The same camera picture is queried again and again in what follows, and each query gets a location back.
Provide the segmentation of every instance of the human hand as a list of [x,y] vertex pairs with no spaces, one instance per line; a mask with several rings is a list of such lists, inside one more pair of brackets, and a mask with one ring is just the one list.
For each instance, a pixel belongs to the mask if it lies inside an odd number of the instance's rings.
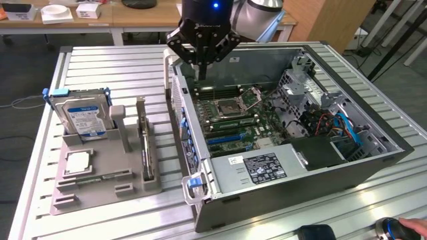
[[422,220],[418,218],[406,219],[401,217],[400,222],[404,226],[406,226],[410,229],[414,229],[416,232],[420,233],[420,235],[427,238],[427,220]]

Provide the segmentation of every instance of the orange object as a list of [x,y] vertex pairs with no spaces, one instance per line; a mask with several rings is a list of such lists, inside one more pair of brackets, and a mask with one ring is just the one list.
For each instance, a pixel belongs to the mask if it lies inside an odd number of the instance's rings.
[[0,8],[0,20],[7,18],[7,13],[3,7]]

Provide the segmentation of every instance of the white box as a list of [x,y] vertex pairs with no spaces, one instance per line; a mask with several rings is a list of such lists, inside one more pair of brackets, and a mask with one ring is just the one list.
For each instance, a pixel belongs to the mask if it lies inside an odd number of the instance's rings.
[[75,21],[73,11],[70,10],[70,8],[67,8],[67,12],[63,13],[61,16],[46,14],[42,9],[42,20],[43,20],[43,24],[61,24],[61,23],[70,23]]
[[35,5],[31,5],[31,9],[29,12],[25,11],[6,11],[7,18],[11,21],[34,21],[37,17],[37,7]]
[[75,12],[83,19],[98,19],[101,17],[101,5],[97,3],[81,3]]
[[360,27],[358,31],[356,31],[354,33],[353,40],[349,43],[346,50],[357,50],[368,36],[369,36],[369,32]]

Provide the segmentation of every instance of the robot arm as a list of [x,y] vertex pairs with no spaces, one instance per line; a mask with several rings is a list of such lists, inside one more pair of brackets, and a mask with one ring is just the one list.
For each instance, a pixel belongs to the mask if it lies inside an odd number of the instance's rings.
[[167,35],[167,45],[197,66],[198,79],[205,80],[209,65],[221,62],[241,43],[238,32],[267,42],[283,15],[281,0],[183,0],[179,28]]

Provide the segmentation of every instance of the metal table surface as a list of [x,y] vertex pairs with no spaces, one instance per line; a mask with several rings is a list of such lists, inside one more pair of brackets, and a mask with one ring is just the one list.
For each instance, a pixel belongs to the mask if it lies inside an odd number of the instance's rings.
[[[146,96],[155,124],[165,191],[149,197],[63,215],[50,215],[65,128],[50,106],[45,113],[17,208],[10,239],[288,239],[302,225],[329,224],[340,239],[373,239],[382,217],[427,217],[427,133],[329,45],[309,43],[416,151],[357,188],[253,219],[197,233],[185,202],[182,171],[165,96],[165,45],[75,47],[62,52],[51,89],[109,86],[113,103],[126,105],[126,124],[137,122],[135,100]],[[326,88],[334,84],[318,74]]]

